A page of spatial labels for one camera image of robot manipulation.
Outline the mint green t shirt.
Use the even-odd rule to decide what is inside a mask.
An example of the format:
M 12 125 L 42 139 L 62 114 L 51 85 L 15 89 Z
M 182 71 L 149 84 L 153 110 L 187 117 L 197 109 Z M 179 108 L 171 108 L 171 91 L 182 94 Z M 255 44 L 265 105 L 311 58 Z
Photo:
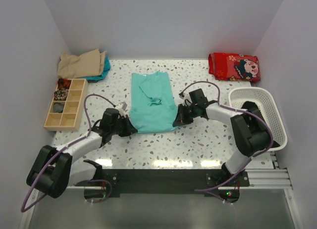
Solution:
M 177 115 L 166 72 L 132 74 L 130 121 L 139 134 L 172 132 Z

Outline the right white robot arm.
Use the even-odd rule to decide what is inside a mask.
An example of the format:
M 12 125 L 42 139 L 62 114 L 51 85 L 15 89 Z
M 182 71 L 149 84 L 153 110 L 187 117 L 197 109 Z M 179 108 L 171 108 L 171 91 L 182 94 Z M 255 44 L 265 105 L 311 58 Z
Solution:
M 220 179 L 224 185 L 237 182 L 238 173 L 251 159 L 273 146 L 272 132 L 255 104 L 246 102 L 246 109 L 235 109 L 220 104 L 218 100 L 208 100 L 202 89 L 188 94 L 181 92 L 179 96 L 183 103 L 178 105 L 174 127 L 188 125 L 194 118 L 201 117 L 221 122 L 232 129 L 236 150 L 221 166 Z

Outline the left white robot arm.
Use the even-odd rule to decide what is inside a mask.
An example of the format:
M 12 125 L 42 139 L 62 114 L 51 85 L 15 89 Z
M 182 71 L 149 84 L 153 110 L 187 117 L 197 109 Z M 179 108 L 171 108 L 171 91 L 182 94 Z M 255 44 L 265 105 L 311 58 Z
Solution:
M 52 198 L 58 198 L 69 185 L 74 162 L 104 146 L 114 135 L 128 137 L 137 132 L 124 110 L 108 108 L 86 135 L 59 147 L 43 146 L 26 183 Z

